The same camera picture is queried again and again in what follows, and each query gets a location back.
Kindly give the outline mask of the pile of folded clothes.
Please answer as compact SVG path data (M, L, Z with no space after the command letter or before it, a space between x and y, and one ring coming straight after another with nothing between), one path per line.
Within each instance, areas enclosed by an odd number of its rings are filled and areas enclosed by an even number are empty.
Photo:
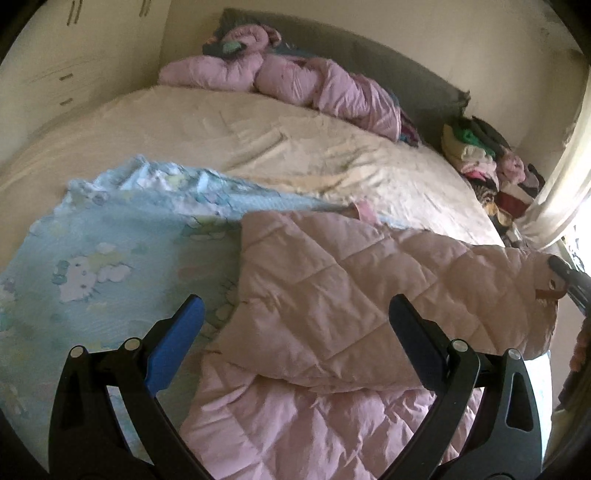
M505 245L524 246L516 221L545 186L535 166L524 163L492 125L477 117L446 124L441 147L448 162L473 189Z

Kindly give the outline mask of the cream window curtain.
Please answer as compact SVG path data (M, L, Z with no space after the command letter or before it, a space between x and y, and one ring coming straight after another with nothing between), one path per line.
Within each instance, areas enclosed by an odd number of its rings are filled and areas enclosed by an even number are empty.
M572 134L541 193L518 220L517 228L533 248L556 243L590 197L590 78Z

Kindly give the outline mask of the cream wardrobe with drawers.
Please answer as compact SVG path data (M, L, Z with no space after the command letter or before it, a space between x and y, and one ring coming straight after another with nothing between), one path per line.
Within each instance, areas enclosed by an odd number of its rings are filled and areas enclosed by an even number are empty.
M167 1L47 1L1 63L1 159L91 105L154 84Z

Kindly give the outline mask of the blue Hello Kitty blanket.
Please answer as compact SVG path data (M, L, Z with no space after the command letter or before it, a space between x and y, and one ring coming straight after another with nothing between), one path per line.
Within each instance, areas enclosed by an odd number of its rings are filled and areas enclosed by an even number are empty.
M198 354L236 306L243 215L345 209L345 201L140 157L92 181L71 181L1 274L1 409L10 426L46 463L52 404L71 348L115 349L194 294L206 308L191 346Z

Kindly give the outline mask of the pink quilted coat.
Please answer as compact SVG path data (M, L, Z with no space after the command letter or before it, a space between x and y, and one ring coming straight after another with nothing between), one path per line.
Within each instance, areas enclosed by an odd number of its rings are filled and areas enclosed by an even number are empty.
M394 296L477 351L533 360L563 293L540 252L338 213L246 214L235 310L181 437L217 479L375 479L435 399L389 324Z

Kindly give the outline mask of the bed with beige sheet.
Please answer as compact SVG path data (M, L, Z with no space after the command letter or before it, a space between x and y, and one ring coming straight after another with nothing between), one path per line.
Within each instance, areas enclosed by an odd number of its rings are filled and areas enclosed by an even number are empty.
M334 203L366 199L411 228L475 245L501 241L473 190L429 147L256 94L153 87L50 128L2 166L2 261L61 201L69 181L135 156Z

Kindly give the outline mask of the crumpled pink padded jacket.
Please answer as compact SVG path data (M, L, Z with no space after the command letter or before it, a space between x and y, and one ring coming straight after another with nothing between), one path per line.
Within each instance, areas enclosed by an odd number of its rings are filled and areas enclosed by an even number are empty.
M174 61L158 74L163 86L259 93L311 108L393 142L401 139L401 108L375 80L349 73L331 59L280 55L280 32L240 25L213 36L197 56Z

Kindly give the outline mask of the dark grey headboard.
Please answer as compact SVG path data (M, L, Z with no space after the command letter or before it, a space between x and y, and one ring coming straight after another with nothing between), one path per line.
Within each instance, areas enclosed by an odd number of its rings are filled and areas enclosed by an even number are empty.
M225 8L217 36L245 24L260 24L280 32L281 53L334 60L349 72L377 81L398 98L422 140L441 151L445 125L464 114L470 94L422 64L366 37L325 23L272 12Z

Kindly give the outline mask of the dark clothes by headboard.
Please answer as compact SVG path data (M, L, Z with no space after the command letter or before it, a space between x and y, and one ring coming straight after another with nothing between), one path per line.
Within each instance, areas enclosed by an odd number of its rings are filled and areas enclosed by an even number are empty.
M414 122L404 110L400 111L401 131L399 140L413 148L419 148L422 145L421 135Z

